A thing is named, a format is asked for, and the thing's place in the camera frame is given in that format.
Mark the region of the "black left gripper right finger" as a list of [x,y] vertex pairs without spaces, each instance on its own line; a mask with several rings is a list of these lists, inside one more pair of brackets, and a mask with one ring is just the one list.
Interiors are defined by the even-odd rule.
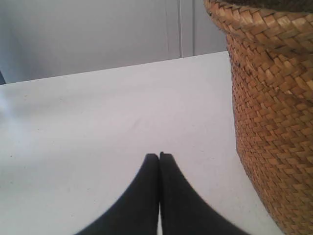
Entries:
[[212,209],[192,188],[173,155],[161,152],[159,192],[164,235],[246,235]]

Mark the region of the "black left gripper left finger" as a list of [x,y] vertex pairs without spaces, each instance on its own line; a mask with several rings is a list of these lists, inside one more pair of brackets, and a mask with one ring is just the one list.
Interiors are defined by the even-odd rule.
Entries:
[[147,154],[118,200],[79,235],[156,235],[159,214],[159,158]]

